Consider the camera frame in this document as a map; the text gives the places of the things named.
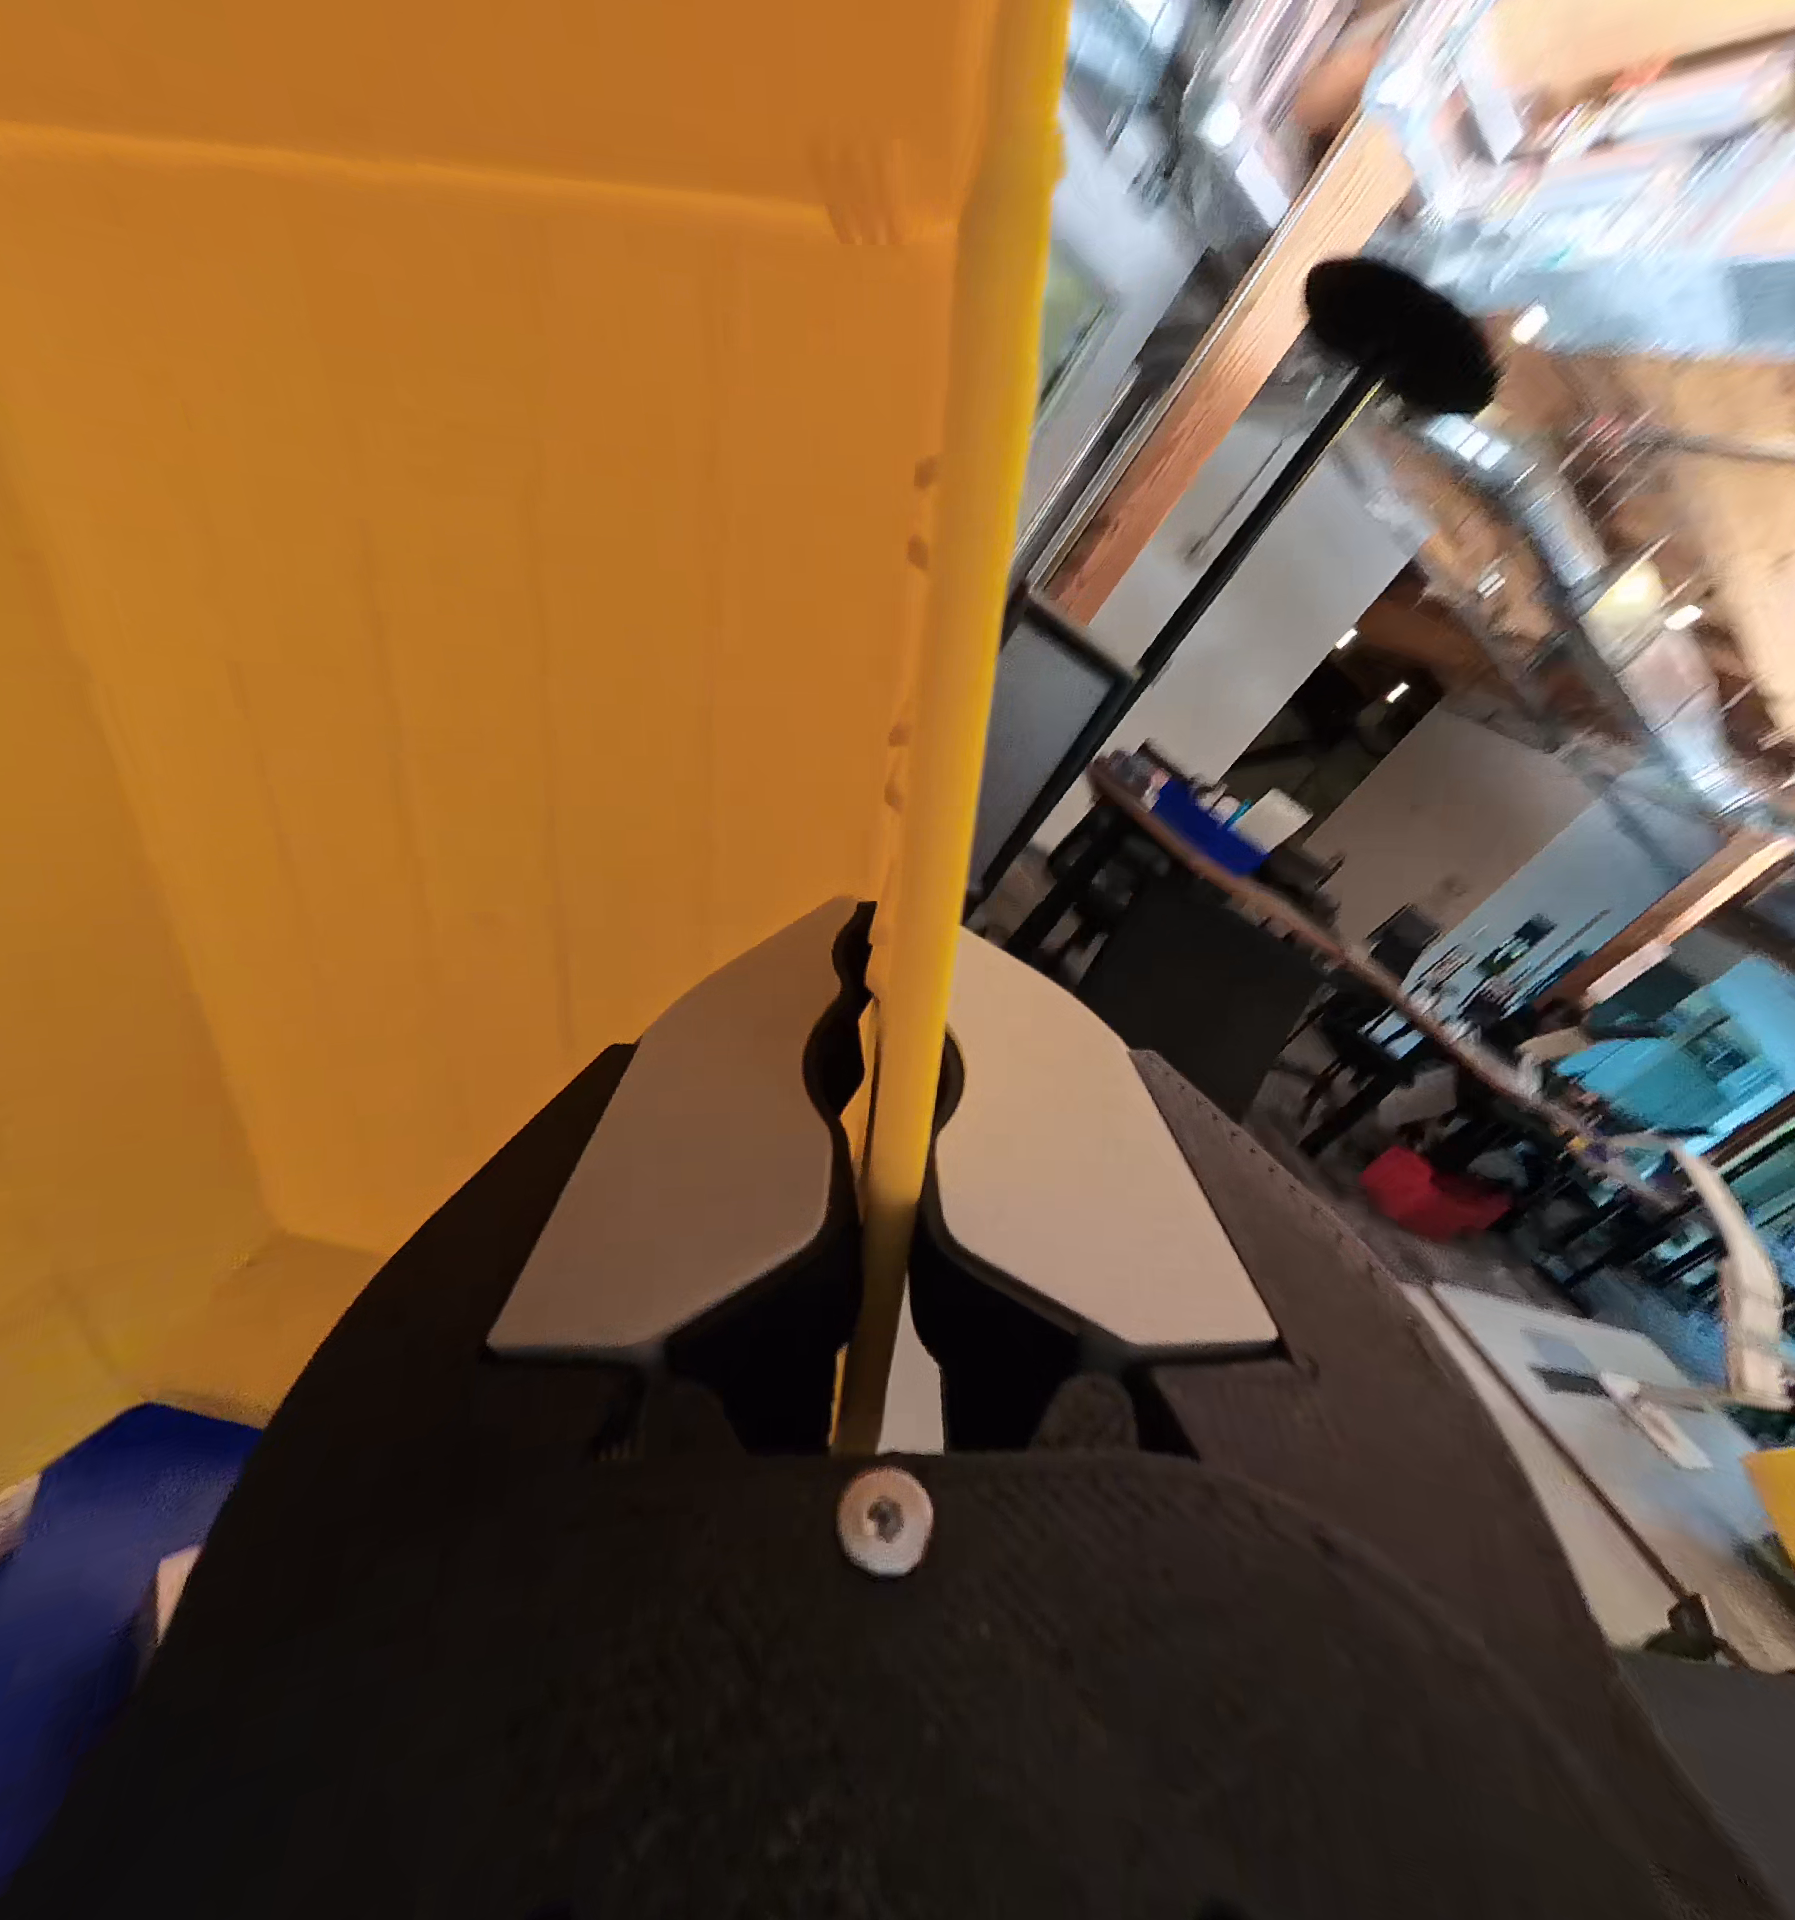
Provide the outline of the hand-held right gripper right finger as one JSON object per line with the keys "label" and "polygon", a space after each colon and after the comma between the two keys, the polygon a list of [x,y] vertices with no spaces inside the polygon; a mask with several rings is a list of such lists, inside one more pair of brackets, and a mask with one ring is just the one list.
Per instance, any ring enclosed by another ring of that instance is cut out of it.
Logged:
{"label": "hand-held right gripper right finger", "polygon": [[945,1452],[1025,1452],[1074,1381],[1193,1452],[1162,1374],[1280,1355],[1280,1329],[1132,1053],[1077,995],[957,936],[909,1322]]}

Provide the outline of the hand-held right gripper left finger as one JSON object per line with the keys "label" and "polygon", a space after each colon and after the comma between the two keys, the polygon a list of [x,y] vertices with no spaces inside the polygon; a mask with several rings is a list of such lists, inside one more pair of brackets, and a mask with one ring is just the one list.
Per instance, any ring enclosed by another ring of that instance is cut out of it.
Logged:
{"label": "hand-held right gripper left finger", "polygon": [[487,1336],[711,1392],[749,1452],[823,1452],[859,1329],[874,909],[838,897],[739,952],[633,1046]]}

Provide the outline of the yellow plastic box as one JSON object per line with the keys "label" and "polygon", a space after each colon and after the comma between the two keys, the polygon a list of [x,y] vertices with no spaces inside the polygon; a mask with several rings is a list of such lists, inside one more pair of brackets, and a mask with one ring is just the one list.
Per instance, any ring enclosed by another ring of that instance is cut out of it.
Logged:
{"label": "yellow plastic box", "polygon": [[948,950],[1066,4],[0,4],[0,1494],[604,1044]]}

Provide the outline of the blue plastic box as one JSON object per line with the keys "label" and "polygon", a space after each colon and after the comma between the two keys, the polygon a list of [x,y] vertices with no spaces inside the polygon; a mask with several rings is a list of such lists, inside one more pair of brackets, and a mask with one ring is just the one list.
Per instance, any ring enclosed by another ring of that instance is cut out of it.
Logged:
{"label": "blue plastic box", "polygon": [[1231,827],[1203,805],[1193,788],[1173,777],[1153,788],[1148,813],[1165,834],[1229,876],[1252,877],[1270,858],[1270,851]]}
{"label": "blue plastic box", "polygon": [[45,1468],[0,1562],[0,1892],[135,1686],[159,1562],[206,1539],[258,1440],[142,1404]]}

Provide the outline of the red container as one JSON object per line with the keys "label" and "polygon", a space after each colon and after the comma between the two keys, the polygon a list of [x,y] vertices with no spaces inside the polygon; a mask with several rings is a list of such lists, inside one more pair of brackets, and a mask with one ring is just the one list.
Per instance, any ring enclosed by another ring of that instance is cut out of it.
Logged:
{"label": "red container", "polygon": [[1454,1242],[1496,1229],[1513,1192],[1470,1174],[1440,1171],[1407,1145],[1386,1148],[1360,1173],[1369,1206],[1392,1227],[1434,1242]]}

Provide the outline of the white table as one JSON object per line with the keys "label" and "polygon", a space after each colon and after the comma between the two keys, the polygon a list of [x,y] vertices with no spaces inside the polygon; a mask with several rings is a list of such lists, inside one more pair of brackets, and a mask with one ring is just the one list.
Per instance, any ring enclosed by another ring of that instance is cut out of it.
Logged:
{"label": "white table", "polygon": [[1649,1404],[1642,1425],[1606,1381],[1686,1381],[1638,1332],[1463,1286],[1405,1292],[1509,1442],[1610,1643],[1642,1648],[1700,1599],[1739,1665],[1795,1674],[1795,1590],[1767,1557],[1739,1423]]}

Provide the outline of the small white stand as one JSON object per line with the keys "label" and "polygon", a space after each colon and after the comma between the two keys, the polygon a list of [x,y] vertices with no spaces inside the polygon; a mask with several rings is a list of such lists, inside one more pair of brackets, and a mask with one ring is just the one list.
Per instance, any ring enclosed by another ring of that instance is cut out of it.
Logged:
{"label": "small white stand", "polygon": [[1712,1471],[1712,1456],[1683,1425],[1683,1416],[1717,1414],[1721,1400],[1692,1387],[1662,1387],[1614,1372],[1535,1366],[1533,1377],[1553,1395],[1610,1403],[1664,1459],[1683,1471]]}

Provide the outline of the pale curved board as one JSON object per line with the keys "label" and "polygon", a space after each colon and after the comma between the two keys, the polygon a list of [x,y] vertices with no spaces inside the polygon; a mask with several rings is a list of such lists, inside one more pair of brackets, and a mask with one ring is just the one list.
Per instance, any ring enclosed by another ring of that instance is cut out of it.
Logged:
{"label": "pale curved board", "polygon": [[1670,1145],[1670,1157],[1718,1238],[1718,1313],[1728,1396],[1757,1412],[1787,1412],[1792,1404],[1792,1376],[1782,1355],[1784,1295],[1779,1267],[1723,1174],[1681,1141]]}

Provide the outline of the printed instruction sheet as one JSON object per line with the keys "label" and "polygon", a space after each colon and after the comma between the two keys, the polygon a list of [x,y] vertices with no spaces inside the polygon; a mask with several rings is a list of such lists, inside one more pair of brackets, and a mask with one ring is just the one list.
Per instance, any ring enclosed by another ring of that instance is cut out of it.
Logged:
{"label": "printed instruction sheet", "polygon": [[1623,1650],[1642,1702],[1728,1838],[1795,1916],[1795,1676]]}

